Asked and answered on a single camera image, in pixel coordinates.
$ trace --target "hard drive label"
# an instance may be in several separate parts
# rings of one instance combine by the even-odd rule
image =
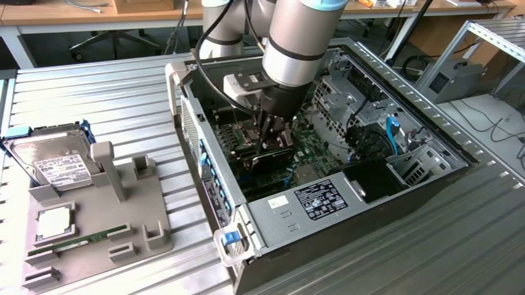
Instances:
[[[53,187],[91,179],[89,171],[79,154],[36,161],[34,166]]]
[[[323,218],[347,207],[346,201],[328,179],[294,191],[294,193],[311,220]]]

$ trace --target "floor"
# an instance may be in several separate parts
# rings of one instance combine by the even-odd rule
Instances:
[[[363,27],[354,21],[340,21],[334,37],[350,37],[355,41],[362,41],[368,48],[375,52],[379,50],[387,28],[383,26],[383,19],[376,19],[372,26],[368,29],[367,37],[362,36]],[[165,40],[171,33],[171,28],[157,28],[145,30],[145,39],[157,43],[160,48],[165,47]],[[129,32],[137,36],[137,30]],[[180,44],[177,52],[187,52],[191,47],[196,44],[196,38],[199,36],[199,28],[189,27],[188,30],[183,31],[184,35],[189,35],[189,44]],[[73,33],[54,33],[54,34],[28,34],[24,35],[24,41],[33,54],[34,62],[38,67],[42,66],[56,66],[56,65],[71,65],[76,63],[88,63],[93,61],[112,60],[112,43],[109,40],[101,41],[88,48],[80,50],[83,55],[83,60],[76,61],[71,57],[69,46],[80,43],[91,37],[91,32],[73,32]],[[252,39],[247,36],[246,42],[252,44]],[[383,49],[386,49],[390,41],[383,44]],[[417,48],[407,46],[403,53],[417,54]],[[119,58],[133,58],[133,57],[147,57],[156,54],[156,51],[148,46],[136,44],[128,40],[121,40],[117,46]],[[0,69],[12,69],[16,67],[16,62],[12,60],[9,51],[5,44],[0,42]]]

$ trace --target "cardboard box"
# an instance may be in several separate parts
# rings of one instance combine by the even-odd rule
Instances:
[[[386,4],[392,8],[400,8],[404,0],[386,0]],[[418,0],[406,0],[404,6],[414,6]]]
[[[386,6],[386,0],[358,0],[358,2],[367,7],[384,7]]]

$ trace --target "green circuit board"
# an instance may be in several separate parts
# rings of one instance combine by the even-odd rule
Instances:
[[[239,176],[238,167],[234,165],[235,157],[239,156],[242,151],[252,151],[254,145],[256,144],[256,140],[252,140],[255,137],[254,134],[246,131],[248,128],[252,128],[251,126],[252,121],[247,120],[235,124],[216,126],[213,130],[220,148],[231,163],[231,169],[236,176],[239,187],[248,202],[300,185],[300,178],[296,175],[299,167],[310,164],[311,166],[308,168],[312,167],[314,169],[312,174],[318,178],[322,178],[334,167],[340,165],[340,162],[330,153],[324,142],[315,134],[306,118],[298,115],[291,130],[294,151],[288,166],[263,175]]]

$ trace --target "metal workbench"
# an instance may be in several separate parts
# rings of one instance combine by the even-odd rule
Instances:
[[[113,142],[117,162],[143,153],[157,161],[175,242],[160,257],[49,294],[121,294],[123,285],[125,293],[232,292],[169,123],[163,76],[169,61],[175,58],[152,57],[24,70],[8,81],[2,129],[80,116],[97,140]],[[9,159],[2,167],[0,293],[20,294],[17,222],[25,218],[26,177]],[[483,162],[414,214],[252,293],[518,294],[525,290],[525,190],[515,183],[498,163]]]

